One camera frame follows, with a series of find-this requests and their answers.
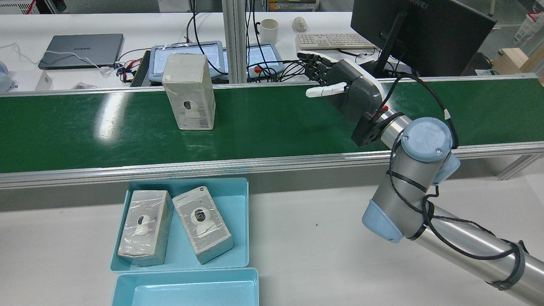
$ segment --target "green conveyor belt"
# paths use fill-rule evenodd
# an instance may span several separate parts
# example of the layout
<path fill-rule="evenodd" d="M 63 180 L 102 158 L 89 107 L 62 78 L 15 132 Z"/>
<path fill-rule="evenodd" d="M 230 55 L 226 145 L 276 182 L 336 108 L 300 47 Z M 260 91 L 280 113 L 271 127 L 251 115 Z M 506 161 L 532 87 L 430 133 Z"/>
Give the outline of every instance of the green conveyor belt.
<path fill-rule="evenodd" d="M 461 145 L 544 140 L 544 88 L 535 79 L 432 82 Z M 0 173 L 256 157 L 358 148 L 355 124 L 308 86 L 216 89 L 212 131 L 181 131 L 163 91 L 0 97 Z M 410 118 L 443 118 L 417 83 L 399 83 L 392 106 Z"/>

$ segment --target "plastic wrap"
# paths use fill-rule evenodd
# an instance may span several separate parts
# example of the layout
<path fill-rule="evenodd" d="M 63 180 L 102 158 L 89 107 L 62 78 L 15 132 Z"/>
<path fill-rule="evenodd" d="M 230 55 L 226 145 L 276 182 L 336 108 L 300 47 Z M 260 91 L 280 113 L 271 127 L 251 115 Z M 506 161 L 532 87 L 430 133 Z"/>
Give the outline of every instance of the plastic wrap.
<path fill-rule="evenodd" d="M 132 193 L 118 255 L 138 266 L 162 265 L 172 221 L 168 191 Z"/>
<path fill-rule="evenodd" d="M 169 55 L 163 86 L 181 130 L 213 129 L 215 96 L 205 55 Z"/>
<path fill-rule="evenodd" d="M 232 249 L 233 239 L 206 186 L 172 199 L 201 264 Z"/>
<path fill-rule="evenodd" d="M 76 85 L 72 87 L 72 89 L 96 89 L 96 88 L 99 88 L 99 87 L 90 85 L 90 84 L 85 84 L 82 82 L 78 82 Z"/>

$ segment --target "computer mouse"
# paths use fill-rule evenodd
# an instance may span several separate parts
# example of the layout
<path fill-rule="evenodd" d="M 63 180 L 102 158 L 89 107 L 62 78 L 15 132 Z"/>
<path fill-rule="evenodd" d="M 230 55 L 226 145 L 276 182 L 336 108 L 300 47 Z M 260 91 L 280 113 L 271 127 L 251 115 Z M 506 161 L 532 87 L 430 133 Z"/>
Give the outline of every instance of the computer mouse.
<path fill-rule="evenodd" d="M 297 17 L 293 20 L 293 30 L 297 32 L 305 32 L 308 30 L 308 24 L 302 17 Z"/>

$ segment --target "white table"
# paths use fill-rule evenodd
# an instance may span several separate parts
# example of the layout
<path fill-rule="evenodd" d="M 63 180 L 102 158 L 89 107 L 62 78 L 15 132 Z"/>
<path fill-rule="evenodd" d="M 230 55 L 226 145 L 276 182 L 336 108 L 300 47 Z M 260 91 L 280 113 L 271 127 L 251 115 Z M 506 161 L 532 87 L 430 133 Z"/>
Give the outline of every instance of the white table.
<path fill-rule="evenodd" d="M 434 202 L 499 237 L 523 239 L 533 256 L 544 258 L 544 162 L 536 164 L 525 175 L 496 181 L 483 163 L 463 161 Z M 361 215 L 385 170 L 248 176 L 249 266 L 259 271 L 262 306 L 523 305 L 416 243 L 392 244 L 367 230 Z M 124 188 L 91 190 L 121 203 Z M 44 205 L 55 197 L 96 198 L 84 186 L 69 189 L 25 194 L 46 194 L 39 198 Z M 121 204 L 0 213 L 1 304 L 109 305 L 117 275 L 108 267 L 121 213 Z"/>
<path fill-rule="evenodd" d="M 54 35 L 122 33 L 125 42 L 120 54 L 138 48 L 183 42 L 185 28 L 192 14 L 89 14 L 89 15 L 3 15 L 0 19 L 0 46 L 16 42 L 21 53 L 37 62 L 43 56 Z M 295 36 L 291 23 L 302 16 L 308 23 L 307 33 L 354 33 L 350 28 L 351 13 L 256 13 L 256 21 L 274 18 L 279 22 L 276 47 L 283 59 L 296 59 Z M 197 16 L 200 41 L 220 40 L 225 44 L 222 13 L 200 13 Z M 192 27 L 189 35 L 194 41 Z M 250 26 L 250 43 L 256 43 Z M 144 51 L 127 54 L 122 59 L 137 59 Z M 351 58 L 336 51 L 323 52 L 334 58 Z M 0 49 L 0 61 L 10 71 L 38 70 L 37 65 L 20 58 L 12 47 Z M 52 90 L 72 88 L 77 82 L 100 88 L 128 87 L 118 77 L 102 76 L 97 69 L 48 70 L 53 80 Z"/>

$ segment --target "white mug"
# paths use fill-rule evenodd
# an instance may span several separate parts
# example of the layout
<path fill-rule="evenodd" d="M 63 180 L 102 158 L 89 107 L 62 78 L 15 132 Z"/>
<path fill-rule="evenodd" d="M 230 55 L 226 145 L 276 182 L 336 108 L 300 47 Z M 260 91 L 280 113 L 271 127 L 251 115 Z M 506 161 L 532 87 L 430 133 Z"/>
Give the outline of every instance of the white mug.
<path fill-rule="evenodd" d="M 257 22 L 255 31 L 259 34 L 259 42 L 270 41 L 277 43 L 277 28 L 278 22 L 274 19 L 263 19 L 261 22 Z"/>

